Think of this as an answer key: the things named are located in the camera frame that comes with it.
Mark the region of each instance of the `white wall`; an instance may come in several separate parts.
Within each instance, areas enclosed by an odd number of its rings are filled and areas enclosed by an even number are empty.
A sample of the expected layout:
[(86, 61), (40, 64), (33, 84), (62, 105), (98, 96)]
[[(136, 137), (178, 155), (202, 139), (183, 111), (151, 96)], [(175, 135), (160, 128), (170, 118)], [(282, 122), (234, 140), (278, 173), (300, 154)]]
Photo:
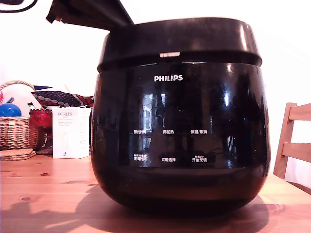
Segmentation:
[[(107, 31), (46, 20), (51, 0), (25, 13), (0, 15), (0, 78), (33, 84), (66, 83), (72, 93), (92, 95)], [(231, 17), (253, 28), (263, 59), (270, 116), (273, 171), (286, 102), (311, 102), (311, 36), (306, 0), (122, 0), (135, 23), (183, 17)], [(293, 141), (311, 142), (311, 125), (294, 127)], [(311, 187), (311, 165), (289, 161), (286, 178)]]

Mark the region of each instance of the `blue ball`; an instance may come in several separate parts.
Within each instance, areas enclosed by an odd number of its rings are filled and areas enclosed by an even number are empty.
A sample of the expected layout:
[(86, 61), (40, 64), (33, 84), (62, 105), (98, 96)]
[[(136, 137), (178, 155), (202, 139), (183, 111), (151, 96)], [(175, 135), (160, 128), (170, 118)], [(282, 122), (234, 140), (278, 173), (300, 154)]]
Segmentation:
[(21, 110), (15, 104), (4, 103), (0, 105), (0, 117), (21, 117)]

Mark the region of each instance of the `wicker basket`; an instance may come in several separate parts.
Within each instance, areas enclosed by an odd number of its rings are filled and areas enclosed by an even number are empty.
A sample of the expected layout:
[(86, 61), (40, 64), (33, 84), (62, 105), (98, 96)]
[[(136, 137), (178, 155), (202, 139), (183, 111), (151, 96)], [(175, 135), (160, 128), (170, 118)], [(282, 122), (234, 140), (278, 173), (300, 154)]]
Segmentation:
[[(34, 86), (24, 81), (11, 81), (0, 86), (0, 91), (13, 84)], [(43, 146), (45, 133), (29, 121), (29, 117), (0, 117), (0, 150), (38, 149)]]

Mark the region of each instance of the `rice cooker lid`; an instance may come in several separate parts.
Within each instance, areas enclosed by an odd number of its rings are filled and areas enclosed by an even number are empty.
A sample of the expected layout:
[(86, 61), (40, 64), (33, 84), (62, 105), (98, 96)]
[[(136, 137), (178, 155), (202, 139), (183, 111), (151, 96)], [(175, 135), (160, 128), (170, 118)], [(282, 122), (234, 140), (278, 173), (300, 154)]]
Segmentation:
[(171, 55), (201, 57), (214, 62), (262, 64), (247, 23), (207, 17), (149, 22), (112, 30), (105, 39), (98, 71), (105, 64), (118, 60), (130, 62), (133, 58), (141, 58), (152, 63)]
[(119, 0), (53, 0), (47, 20), (109, 30), (99, 72), (115, 63), (137, 59), (157, 63), (170, 56), (262, 64), (251, 27), (235, 19), (185, 18), (135, 25)]

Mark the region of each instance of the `chair backrest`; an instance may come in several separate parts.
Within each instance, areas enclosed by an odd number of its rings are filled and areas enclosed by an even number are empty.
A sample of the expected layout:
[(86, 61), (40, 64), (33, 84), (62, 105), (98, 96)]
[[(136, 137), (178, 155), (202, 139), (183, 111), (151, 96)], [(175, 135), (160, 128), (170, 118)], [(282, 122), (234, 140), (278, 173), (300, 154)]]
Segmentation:
[(273, 172), (282, 179), (285, 178), (288, 157), (311, 163), (311, 143), (291, 143), (295, 120), (311, 120), (311, 103), (301, 106), (286, 104)]

